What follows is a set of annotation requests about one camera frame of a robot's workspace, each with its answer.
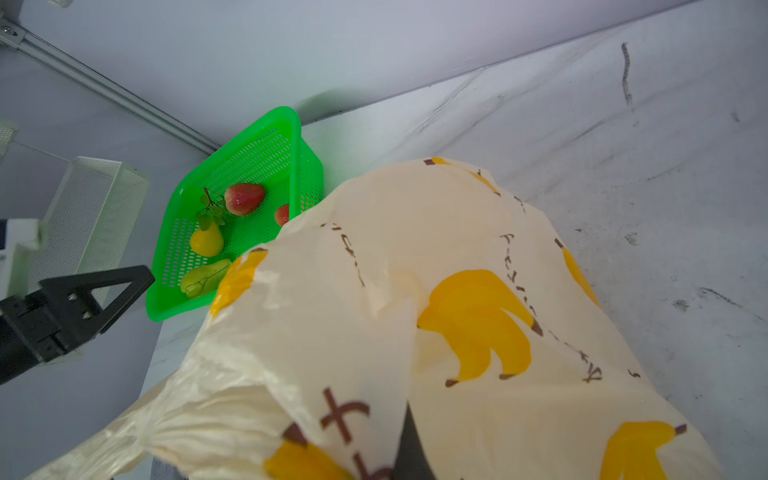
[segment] green fruit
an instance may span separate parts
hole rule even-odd
[[[192,300],[193,298],[211,293],[219,287],[219,282],[227,274],[227,270],[232,265],[232,260],[219,260],[211,265],[199,266],[190,270],[184,278],[181,279],[181,291],[186,293]]]

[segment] beige plastic bag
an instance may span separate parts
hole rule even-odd
[[[388,478],[406,402],[440,480],[720,477],[545,216],[432,158],[235,261],[179,370],[29,478]]]

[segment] white wall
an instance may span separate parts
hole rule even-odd
[[[21,25],[220,143],[307,122],[687,0],[29,0]]]
[[[170,192],[204,155],[21,54],[0,50],[0,117],[16,140],[63,157],[124,161],[151,179],[123,266],[151,265]],[[0,163],[0,218],[42,217],[66,165],[12,145]],[[0,386],[0,478],[19,480],[72,449],[139,396],[160,324],[144,299],[82,356]]]

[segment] black object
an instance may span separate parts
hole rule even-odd
[[[129,285],[104,309],[91,291]],[[50,362],[106,332],[154,283],[144,265],[40,281],[24,298],[0,300],[0,384]]]

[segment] metal bracket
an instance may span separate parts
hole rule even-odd
[[[0,12],[0,45],[18,50],[26,36],[26,30],[5,18],[4,12]]]

